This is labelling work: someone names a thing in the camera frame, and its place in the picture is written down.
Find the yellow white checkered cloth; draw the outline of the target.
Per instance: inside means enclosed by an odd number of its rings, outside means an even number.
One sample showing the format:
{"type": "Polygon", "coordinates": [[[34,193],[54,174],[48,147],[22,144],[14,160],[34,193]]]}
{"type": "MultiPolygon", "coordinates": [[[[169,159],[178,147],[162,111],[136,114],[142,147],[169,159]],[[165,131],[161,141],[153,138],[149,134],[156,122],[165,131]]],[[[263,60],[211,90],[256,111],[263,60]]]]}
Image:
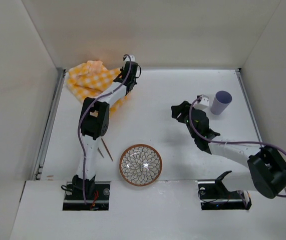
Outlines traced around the yellow white checkered cloth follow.
{"type": "Polygon", "coordinates": [[[119,68],[108,70],[100,60],[89,60],[69,69],[67,88],[82,103],[110,87],[120,72],[119,68]]]}

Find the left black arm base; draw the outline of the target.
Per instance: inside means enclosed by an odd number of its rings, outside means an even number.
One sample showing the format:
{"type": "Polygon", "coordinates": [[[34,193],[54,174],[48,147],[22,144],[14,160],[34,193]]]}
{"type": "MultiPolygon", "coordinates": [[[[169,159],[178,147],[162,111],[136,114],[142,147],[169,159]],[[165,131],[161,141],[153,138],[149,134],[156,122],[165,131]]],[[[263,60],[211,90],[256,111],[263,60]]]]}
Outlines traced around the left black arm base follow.
{"type": "Polygon", "coordinates": [[[109,209],[110,182],[95,182],[94,191],[86,197],[86,203],[81,189],[72,187],[71,182],[61,185],[65,192],[64,211],[107,211],[109,209]]]}

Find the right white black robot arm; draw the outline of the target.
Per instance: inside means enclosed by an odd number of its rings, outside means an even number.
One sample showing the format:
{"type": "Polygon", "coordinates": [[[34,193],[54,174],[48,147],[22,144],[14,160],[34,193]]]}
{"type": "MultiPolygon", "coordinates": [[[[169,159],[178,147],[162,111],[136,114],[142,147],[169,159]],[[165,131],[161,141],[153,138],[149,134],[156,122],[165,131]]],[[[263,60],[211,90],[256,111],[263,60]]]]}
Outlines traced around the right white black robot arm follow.
{"type": "Polygon", "coordinates": [[[232,160],[248,168],[254,189],[266,198],[276,196],[286,187],[286,162],[281,150],[260,142],[235,143],[225,140],[209,127],[206,112],[183,101],[171,106],[171,117],[187,126],[196,146],[210,155],[232,160]]]}

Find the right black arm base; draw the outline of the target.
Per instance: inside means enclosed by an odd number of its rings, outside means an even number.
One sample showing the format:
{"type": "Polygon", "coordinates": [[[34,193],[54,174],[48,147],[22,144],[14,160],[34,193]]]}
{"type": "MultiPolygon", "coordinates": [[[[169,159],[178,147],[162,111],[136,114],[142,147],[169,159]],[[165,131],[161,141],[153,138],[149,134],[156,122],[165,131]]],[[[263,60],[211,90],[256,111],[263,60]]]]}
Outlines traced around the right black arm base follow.
{"type": "Polygon", "coordinates": [[[232,171],[225,171],[215,179],[198,180],[198,198],[204,211],[246,210],[252,206],[248,191],[229,191],[223,184],[224,178],[232,171]]]}

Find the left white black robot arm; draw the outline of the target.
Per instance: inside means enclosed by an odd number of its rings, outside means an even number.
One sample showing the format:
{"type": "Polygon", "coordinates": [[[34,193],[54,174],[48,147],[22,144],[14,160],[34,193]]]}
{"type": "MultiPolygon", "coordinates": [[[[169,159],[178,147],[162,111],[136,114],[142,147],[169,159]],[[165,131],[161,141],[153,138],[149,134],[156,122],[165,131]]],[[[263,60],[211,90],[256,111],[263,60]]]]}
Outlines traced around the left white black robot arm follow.
{"type": "Polygon", "coordinates": [[[108,130],[110,107],[125,97],[137,84],[136,74],[140,66],[128,54],[123,56],[123,61],[124,65],[112,84],[100,95],[85,98],[82,105],[77,129],[82,156],[72,178],[72,186],[82,194],[84,202],[95,190],[98,141],[108,130]]]}

